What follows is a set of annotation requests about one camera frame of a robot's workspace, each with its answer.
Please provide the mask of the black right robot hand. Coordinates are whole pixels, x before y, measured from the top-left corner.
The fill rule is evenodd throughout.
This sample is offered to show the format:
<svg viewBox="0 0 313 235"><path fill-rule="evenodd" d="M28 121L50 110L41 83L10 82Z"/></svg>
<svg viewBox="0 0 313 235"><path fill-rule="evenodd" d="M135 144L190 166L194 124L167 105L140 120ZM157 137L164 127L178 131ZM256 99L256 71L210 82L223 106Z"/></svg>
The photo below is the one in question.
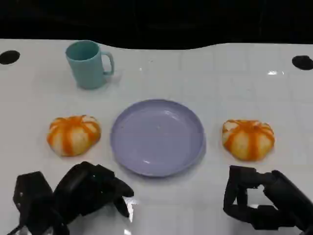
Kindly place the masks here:
<svg viewBox="0 0 313 235"><path fill-rule="evenodd" d="M264 195L272 205L248 205L247 190L263 186ZM223 211L230 217L249 223L255 230L278 230L297 227L304 235L313 233L311 200L278 170L259 173L255 168L229 168Z"/></svg>

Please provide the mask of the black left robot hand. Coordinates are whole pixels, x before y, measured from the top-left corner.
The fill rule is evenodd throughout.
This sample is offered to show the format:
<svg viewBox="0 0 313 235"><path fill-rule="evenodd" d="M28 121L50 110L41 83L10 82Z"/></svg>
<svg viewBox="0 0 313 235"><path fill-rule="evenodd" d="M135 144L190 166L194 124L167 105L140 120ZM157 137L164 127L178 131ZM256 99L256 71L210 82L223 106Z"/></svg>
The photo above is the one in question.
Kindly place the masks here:
<svg viewBox="0 0 313 235"><path fill-rule="evenodd" d="M78 216L86 216L107 204L128 218L124 197L133 197L134 191L115 173L102 165L81 162L73 166L53 192L54 208L69 224Z"/></svg>

